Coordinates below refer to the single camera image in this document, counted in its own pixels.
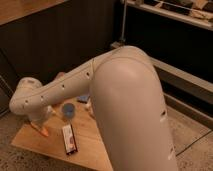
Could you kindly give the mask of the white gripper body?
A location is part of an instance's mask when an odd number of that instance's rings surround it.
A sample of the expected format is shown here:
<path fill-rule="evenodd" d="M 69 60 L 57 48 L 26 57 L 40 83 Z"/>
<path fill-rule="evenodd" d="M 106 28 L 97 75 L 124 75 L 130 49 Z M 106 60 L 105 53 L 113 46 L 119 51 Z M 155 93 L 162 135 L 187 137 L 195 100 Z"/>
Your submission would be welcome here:
<path fill-rule="evenodd" d="M 35 112 L 30 113 L 28 115 L 28 118 L 30 120 L 31 126 L 38 131 L 44 131 L 45 130 L 44 123 L 52 115 L 52 112 L 53 110 L 51 107 L 45 107 L 42 108 L 41 110 L 37 110 Z"/>

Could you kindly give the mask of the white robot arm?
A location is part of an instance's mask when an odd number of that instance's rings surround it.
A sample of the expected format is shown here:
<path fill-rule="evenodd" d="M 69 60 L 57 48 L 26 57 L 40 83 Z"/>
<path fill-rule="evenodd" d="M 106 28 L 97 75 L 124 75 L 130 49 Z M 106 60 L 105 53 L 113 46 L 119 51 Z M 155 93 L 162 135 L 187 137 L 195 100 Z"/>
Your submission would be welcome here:
<path fill-rule="evenodd" d="M 52 105 L 84 94 L 114 171 L 178 171 L 162 86 L 138 47 L 105 52 L 46 85 L 24 77 L 9 108 L 42 124 Z"/>

